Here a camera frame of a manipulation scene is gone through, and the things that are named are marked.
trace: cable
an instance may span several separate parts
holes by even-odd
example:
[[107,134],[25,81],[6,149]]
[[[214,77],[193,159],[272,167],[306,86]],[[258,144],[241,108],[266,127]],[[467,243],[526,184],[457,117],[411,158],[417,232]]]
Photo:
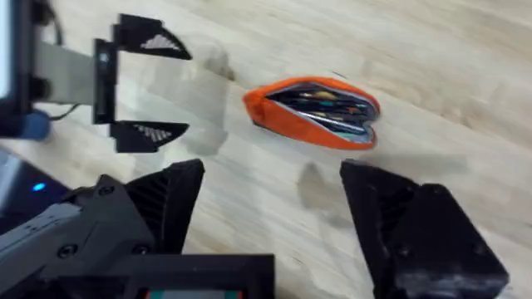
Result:
[[75,104],[75,105],[72,105],[70,107],[69,110],[67,110],[65,113],[61,114],[61,115],[57,115],[57,116],[50,116],[50,121],[58,121],[58,120],[62,120],[64,119],[65,117],[67,117],[68,115],[70,115],[72,112],[74,112],[74,110],[79,107],[79,104]]
[[[51,19],[53,20],[54,27],[56,29],[56,45],[57,46],[63,46],[63,30],[61,26],[61,22],[59,21],[59,18],[57,17],[56,11],[53,9],[52,5],[48,0],[45,0],[43,2],[47,13],[50,15]],[[70,115],[77,107],[79,107],[79,104],[72,105],[69,110],[67,110],[65,113],[57,116],[50,116],[50,121],[59,121]]]

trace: black 3d printed part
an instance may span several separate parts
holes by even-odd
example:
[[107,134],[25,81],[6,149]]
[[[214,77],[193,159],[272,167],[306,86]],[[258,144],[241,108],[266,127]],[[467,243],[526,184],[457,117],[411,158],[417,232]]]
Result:
[[493,299],[508,272],[452,197],[346,160],[341,176],[376,299]]
[[118,51],[190,60],[192,56],[159,20],[121,14],[113,26],[113,41],[95,40],[96,98],[94,124],[109,124],[118,153],[154,153],[182,136],[189,126],[181,123],[116,120]]

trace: orange pencil case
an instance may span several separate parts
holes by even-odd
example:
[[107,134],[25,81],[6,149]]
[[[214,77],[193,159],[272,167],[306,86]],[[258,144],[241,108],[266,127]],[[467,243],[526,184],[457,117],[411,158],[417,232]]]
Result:
[[295,140],[340,150],[367,150],[376,142],[370,124],[377,100],[332,78],[299,77],[262,86],[244,96],[256,125]]

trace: wood grain surface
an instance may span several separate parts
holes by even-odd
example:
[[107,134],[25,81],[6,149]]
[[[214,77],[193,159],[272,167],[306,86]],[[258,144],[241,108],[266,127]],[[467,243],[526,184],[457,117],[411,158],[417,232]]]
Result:
[[[532,297],[531,1],[53,4],[66,46],[90,55],[120,12],[163,20],[195,59],[121,55],[118,116],[191,128],[157,154],[115,154],[106,128],[80,108],[47,142],[1,146],[71,187],[200,157],[207,172],[186,251],[274,252],[281,299],[372,298],[338,174],[343,159],[361,159],[446,185],[510,272],[501,297]],[[325,149],[251,125],[243,94],[301,75],[373,94],[377,147]]]

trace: metal bracket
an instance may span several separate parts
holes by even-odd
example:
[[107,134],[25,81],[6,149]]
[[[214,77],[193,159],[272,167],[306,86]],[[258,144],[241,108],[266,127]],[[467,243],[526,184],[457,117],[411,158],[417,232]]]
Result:
[[46,42],[38,43],[35,76],[43,78],[47,86],[45,97],[37,101],[93,105],[94,73],[92,57]]

